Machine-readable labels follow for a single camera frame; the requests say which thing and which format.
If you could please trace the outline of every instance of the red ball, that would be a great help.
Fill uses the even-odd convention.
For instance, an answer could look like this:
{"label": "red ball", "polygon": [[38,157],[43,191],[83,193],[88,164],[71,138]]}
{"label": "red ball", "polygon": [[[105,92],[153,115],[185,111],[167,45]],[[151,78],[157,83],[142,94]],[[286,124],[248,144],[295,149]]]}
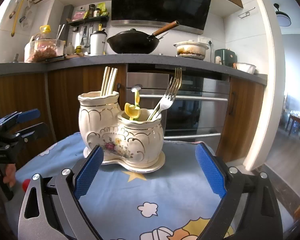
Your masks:
{"label": "red ball", "polygon": [[22,183],[22,189],[23,189],[24,192],[27,191],[27,188],[28,188],[28,186],[29,186],[29,183],[30,183],[30,179],[25,179],[25,180],[23,181],[23,183]]}

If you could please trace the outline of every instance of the yellow flower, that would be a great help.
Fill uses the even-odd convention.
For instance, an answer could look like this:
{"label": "yellow flower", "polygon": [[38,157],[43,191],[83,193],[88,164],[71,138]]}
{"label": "yellow flower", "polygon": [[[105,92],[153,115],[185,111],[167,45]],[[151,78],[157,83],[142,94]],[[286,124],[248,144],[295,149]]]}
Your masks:
{"label": "yellow flower", "polygon": [[115,139],[115,144],[120,144],[120,143],[121,143],[121,139],[116,138],[116,139]]}

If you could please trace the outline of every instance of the electrical outlet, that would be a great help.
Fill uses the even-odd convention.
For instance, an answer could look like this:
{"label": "electrical outlet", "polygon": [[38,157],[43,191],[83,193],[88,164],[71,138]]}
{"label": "electrical outlet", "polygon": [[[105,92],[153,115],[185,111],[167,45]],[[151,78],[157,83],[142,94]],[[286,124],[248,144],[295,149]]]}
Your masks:
{"label": "electrical outlet", "polygon": [[209,44],[209,41],[211,41],[211,38],[198,35],[198,42]]}

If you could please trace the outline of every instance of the silver screw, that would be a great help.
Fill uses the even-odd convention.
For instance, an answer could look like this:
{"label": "silver screw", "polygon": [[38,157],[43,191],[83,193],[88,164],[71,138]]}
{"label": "silver screw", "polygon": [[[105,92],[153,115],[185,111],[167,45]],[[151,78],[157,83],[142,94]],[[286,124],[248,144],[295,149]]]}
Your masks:
{"label": "silver screw", "polygon": [[268,175],[265,172],[260,173],[261,178],[266,179]]}
{"label": "silver screw", "polygon": [[32,176],[32,179],[33,180],[37,180],[37,179],[39,179],[40,178],[40,175],[37,173],[37,174],[34,174],[33,176]]}
{"label": "silver screw", "polygon": [[70,169],[64,169],[62,171],[62,175],[68,175],[70,173]]}
{"label": "silver screw", "polygon": [[238,172],[237,168],[235,168],[235,167],[230,167],[230,168],[229,168],[229,171],[230,171],[230,173],[232,173],[232,174],[236,174],[236,173]]}

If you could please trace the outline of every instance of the blue tablecloth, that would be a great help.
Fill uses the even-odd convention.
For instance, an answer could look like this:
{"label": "blue tablecloth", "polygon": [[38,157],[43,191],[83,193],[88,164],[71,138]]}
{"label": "blue tablecloth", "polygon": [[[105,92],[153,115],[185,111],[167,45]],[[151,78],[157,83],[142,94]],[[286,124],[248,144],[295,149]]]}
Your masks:
{"label": "blue tablecloth", "polygon": [[[83,158],[84,147],[80,133],[75,133],[17,171],[15,196],[6,203],[8,221],[15,234],[25,194],[21,183],[35,173],[51,177],[64,168],[72,168]],[[162,150],[166,162],[153,173],[138,174],[117,164],[101,166],[80,204],[102,238],[195,240],[220,202],[196,161],[195,147],[165,141]],[[285,231],[293,219],[281,203],[279,208]],[[227,235],[235,231],[240,217],[235,216]]]}

